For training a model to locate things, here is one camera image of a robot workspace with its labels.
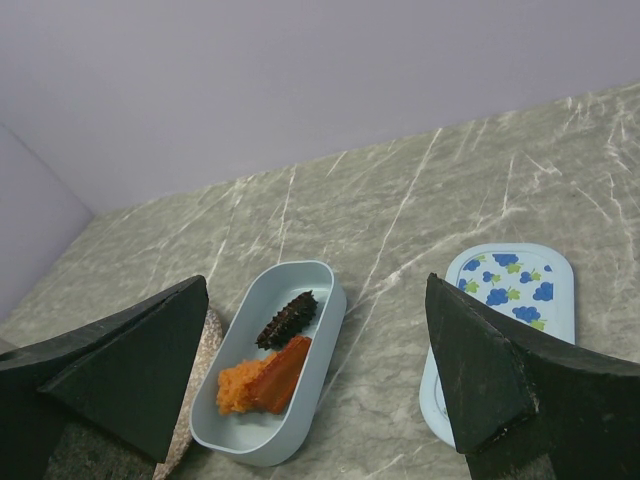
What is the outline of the black sea cucumber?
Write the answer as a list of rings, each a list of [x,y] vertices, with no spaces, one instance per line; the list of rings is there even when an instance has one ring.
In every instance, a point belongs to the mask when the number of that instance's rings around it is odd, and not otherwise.
[[[255,344],[264,350],[280,350],[314,318],[318,302],[309,290],[285,305],[264,327]]]

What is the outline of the red-brown meat slab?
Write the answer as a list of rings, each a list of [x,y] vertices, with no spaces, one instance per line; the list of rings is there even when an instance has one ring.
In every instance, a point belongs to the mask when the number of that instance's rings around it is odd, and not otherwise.
[[[312,339],[295,336],[276,358],[249,384],[254,408],[281,414],[290,402]]]

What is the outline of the orange fried cutlet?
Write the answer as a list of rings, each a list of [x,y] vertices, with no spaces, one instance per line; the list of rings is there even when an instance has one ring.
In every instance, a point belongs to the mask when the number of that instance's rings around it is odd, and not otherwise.
[[[216,404],[220,415],[247,413],[254,409],[249,393],[249,384],[277,355],[277,352],[273,352],[262,360],[243,360],[238,365],[224,369],[219,373]]]

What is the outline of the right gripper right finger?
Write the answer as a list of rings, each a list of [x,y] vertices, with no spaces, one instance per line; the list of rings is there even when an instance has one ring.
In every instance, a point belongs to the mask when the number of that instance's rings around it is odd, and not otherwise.
[[[638,364],[526,326],[436,274],[425,308],[472,478],[638,478]]]

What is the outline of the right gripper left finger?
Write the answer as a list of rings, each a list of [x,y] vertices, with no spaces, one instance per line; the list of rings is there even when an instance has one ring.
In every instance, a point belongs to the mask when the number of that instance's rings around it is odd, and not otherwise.
[[[2,478],[151,478],[168,456],[207,308],[196,275],[2,353]]]

